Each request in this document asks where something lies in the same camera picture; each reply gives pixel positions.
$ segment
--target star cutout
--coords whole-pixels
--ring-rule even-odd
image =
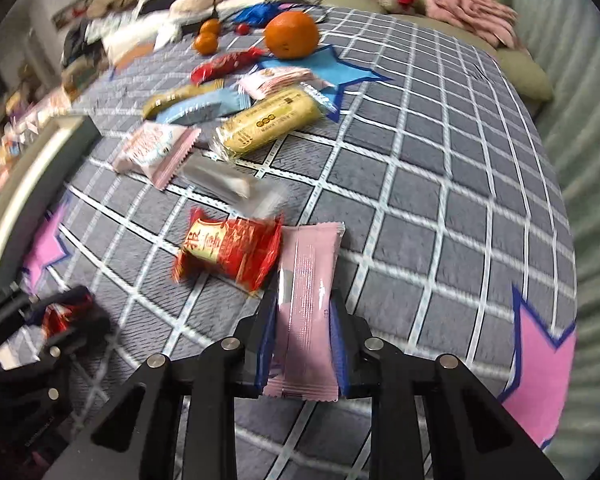
[[[545,448],[558,428],[576,344],[575,321],[553,338],[533,306],[513,289],[516,374],[500,395],[504,408]]]
[[[341,60],[333,45],[326,45],[317,49],[313,54],[303,59],[280,60],[267,57],[258,63],[260,68],[273,68],[276,66],[302,66],[310,69],[319,78],[328,81],[334,88],[325,88],[322,93],[336,108],[334,112],[327,115],[332,121],[340,120],[340,107],[344,89],[349,85],[362,83],[363,81],[388,81],[391,78],[380,75],[374,70],[355,66]]]
[[[64,218],[65,210],[66,200],[63,200],[56,212],[49,218],[45,218],[33,238],[29,254],[24,257],[22,267],[23,272],[27,275],[27,284],[31,294],[37,292],[38,282],[43,271],[69,255],[62,240],[58,237],[58,226]]]

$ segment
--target pink star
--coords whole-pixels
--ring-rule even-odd
[[[58,237],[58,226],[64,218],[65,210],[66,201],[63,200],[56,212],[50,218],[45,218],[33,238],[29,254],[24,257],[22,267],[28,274],[27,281],[32,294],[38,290],[38,282],[44,269],[68,256],[64,244]]]
[[[558,339],[513,287],[516,376],[500,401],[531,439],[547,446],[558,428],[576,344],[575,321]]]

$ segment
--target pink wrapped snack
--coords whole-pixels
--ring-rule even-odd
[[[117,173],[144,173],[163,190],[193,147],[200,128],[145,121],[125,141],[113,161]]]
[[[283,227],[276,345],[264,394],[338,400],[329,297],[344,224]]]
[[[254,99],[264,99],[278,90],[295,83],[306,82],[316,90],[333,86],[316,76],[308,68],[301,66],[277,66],[264,68],[253,74],[247,74],[238,85]]]

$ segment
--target blue gripper pad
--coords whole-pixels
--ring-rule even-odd
[[[269,380],[269,367],[271,366],[271,357],[273,356],[273,347],[276,342],[276,315],[278,312],[277,296],[269,309],[267,324],[264,329],[264,336],[258,347],[258,359],[256,364],[255,386],[262,390]]]
[[[346,397],[349,393],[349,359],[342,340],[340,317],[333,295],[329,300],[329,336],[331,339],[331,362],[340,387],[340,396]]]

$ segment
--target green sofa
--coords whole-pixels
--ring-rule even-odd
[[[326,6],[348,7],[350,9],[368,10],[369,12],[386,14],[386,11],[375,0],[323,0],[322,3]],[[552,99],[553,91],[551,83],[544,70],[542,70],[531,56],[510,48],[495,49],[475,34],[449,25],[448,23],[427,18],[424,16],[424,0],[416,0],[413,8],[417,13],[416,16],[396,14],[395,17],[400,20],[417,23],[423,27],[439,30],[486,51],[498,61],[502,71],[516,88],[532,116],[536,114],[542,104]]]

